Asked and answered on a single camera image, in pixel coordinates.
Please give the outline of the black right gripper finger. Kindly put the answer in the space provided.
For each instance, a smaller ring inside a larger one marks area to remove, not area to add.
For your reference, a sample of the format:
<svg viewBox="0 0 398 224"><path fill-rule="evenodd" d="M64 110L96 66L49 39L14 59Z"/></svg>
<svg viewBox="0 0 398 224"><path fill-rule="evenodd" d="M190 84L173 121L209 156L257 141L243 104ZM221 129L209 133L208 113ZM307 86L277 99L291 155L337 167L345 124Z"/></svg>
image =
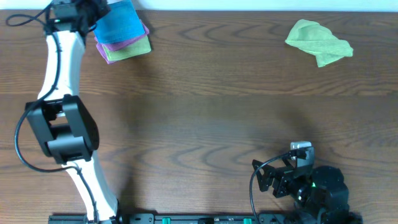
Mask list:
<svg viewBox="0 0 398 224"><path fill-rule="evenodd" d="M267 161L261 162L257 160L252 161L252 167L254 169L254 174L265 174L267 171Z"/></svg>
<svg viewBox="0 0 398 224"><path fill-rule="evenodd" d="M258 174L257 181L259 183L259 189L261 192L268 191L269 187L272 185L275 178L275 168L267 167L265 174Z"/></svg>

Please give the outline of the blue microfiber cloth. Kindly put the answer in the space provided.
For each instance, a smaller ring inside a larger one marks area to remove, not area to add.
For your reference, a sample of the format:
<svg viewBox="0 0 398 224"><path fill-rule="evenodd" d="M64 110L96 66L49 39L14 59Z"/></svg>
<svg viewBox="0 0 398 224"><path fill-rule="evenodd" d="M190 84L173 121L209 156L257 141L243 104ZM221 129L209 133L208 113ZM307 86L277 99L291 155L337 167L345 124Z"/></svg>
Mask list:
<svg viewBox="0 0 398 224"><path fill-rule="evenodd" d="M94 30L101 44L113 44L133 39L145 33L143 25L130 0L108 4L110 11L96 23Z"/></svg>

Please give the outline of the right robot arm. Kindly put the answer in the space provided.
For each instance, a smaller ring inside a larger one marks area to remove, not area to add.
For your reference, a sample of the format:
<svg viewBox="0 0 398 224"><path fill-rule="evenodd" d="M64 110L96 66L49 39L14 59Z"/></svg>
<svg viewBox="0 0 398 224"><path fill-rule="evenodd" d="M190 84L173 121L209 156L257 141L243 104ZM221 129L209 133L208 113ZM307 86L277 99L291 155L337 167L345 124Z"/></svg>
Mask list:
<svg viewBox="0 0 398 224"><path fill-rule="evenodd" d="M287 213L253 214L258 223L285 224L360 224L361 215L351 212L349 190L340 169L331 166L313 168L313 162L293 166L287 159L283 167L273 167L254 160L253 177L261 192L273 188L273 196L291 196L295 209Z"/></svg>

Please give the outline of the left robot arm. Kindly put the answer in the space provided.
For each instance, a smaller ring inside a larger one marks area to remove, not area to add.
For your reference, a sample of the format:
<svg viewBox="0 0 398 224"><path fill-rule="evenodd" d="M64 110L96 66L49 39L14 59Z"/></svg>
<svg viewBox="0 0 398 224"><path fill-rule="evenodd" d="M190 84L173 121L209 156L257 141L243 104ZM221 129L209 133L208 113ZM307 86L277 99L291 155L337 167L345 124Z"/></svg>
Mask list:
<svg viewBox="0 0 398 224"><path fill-rule="evenodd" d="M109 11L106 1L52 1L45 9L45 80L20 120L28 120L44 155L59 165L51 171L69 174L86 207L82 217L52 216L50 223L122 222L98 159L98 127L79 97L86 36Z"/></svg>

